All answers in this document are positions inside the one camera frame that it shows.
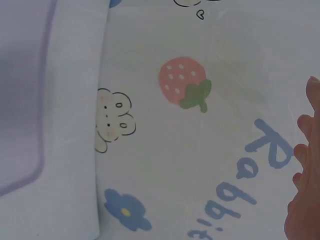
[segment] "bedsheet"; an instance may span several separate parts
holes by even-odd
[[[320,76],[315,0],[112,0],[95,130],[100,240],[284,240]]]

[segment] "blue flower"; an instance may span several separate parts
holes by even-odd
[[[106,199],[105,208],[123,226],[134,232],[138,229],[144,231],[152,229],[151,223],[144,218],[146,213],[144,205],[134,196],[129,194],[120,195],[113,189],[106,189],[104,196]]]
[[[109,8],[114,8],[115,6],[119,5],[122,0],[110,0]]]

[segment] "cartoon doodle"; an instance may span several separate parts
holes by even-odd
[[[184,8],[197,6],[201,3],[201,0],[173,0],[173,1],[178,6],[184,7]]]
[[[197,6],[201,3],[201,0],[173,0],[175,4],[177,4],[180,7],[183,8],[189,8],[189,7],[194,7]],[[221,1],[221,0],[206,0],[208,2],[217,2],[217,1]],[[203,9],[200,9],[196,12],[196,16],[200,19],[200,20],[204,20],[205,19],[205,11]]]
[[[202,113],[208,111],[206,98],[212,83],[206,78],[205,69],[191,57],[177,57],[160,70],[159,84],[164,96],[182,109],[200,106]]]
[[[204,20],[205,19],[205,10],[203,9],[200,9],[196,12],[196,16],[201,19],[201,20]]]
[[[95,150],[105,153],[108,143],[120,136],[129,136],[136,131],[136,122],[128,112],[132,107],[130,98],[122,92],[111,93],[100,88],[97,96]]]
[[[136,232],[138,229],[144,231],[152,229],[150,221],[144,218],[146,209],[137,198],[129,194],[120,195],[113,189],[106,189],[104,196],[106,199],[105,208],[123,226],[133,232]]]

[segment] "white fabric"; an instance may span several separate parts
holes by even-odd
[[[201,9],[204,20],[196,16]],[[106,136],[118,133],[113,124],[122,122],[113,118],[109,129],[106,116],[114,111],[103,102],[109,98],[98,98],[97,132],[105,137],[97,137],[96,148],[107,146],[100,151],[105,153],[96,153],[101,240],[185,240],[191,230],[219,240],[285,239],[287,204],[296,194],[292,176],[301,168],[294,157],[279,169],[271,166],[270,144],[253,153],[245,146],[264,136],[254,125],[257,119],[291,147],[305,141],[296,119],[312,113],[304,88],[309,75],[320,76],[318,12],[315,0],[202,1],[195,7],[173,0],[123,0],[109,10],[99,87],[128,96],[136,131],[108,141]],[[177,57],[198,62],[211,80],[206,113],[199,106],[182,109],[162,92],[159,72]],[[256,162],[258,174],[237,179],[237,162],[245,157]],[[278,147],[278,161],[285,158]],[[249,194],[256,204],[219,199],[221,182]],[[128,228],[125,221],[134,213],[119,196],[125,194],[143,203],[151,230]],[[210,218],[208,201],[241,218]],[[112,211],[122,216],[117,219]]]
[[[0,199],[1,239],[99,236],[94,127],[108,6],[58,1],[46,67],[45,167],[34,183]]]

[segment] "strawberry print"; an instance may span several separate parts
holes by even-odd
[[[205,69],[191,57],[177,57],[165,63],[158,76],[161,90],[166,99],[182,109],[200,107],[206,113],[212,83]]]

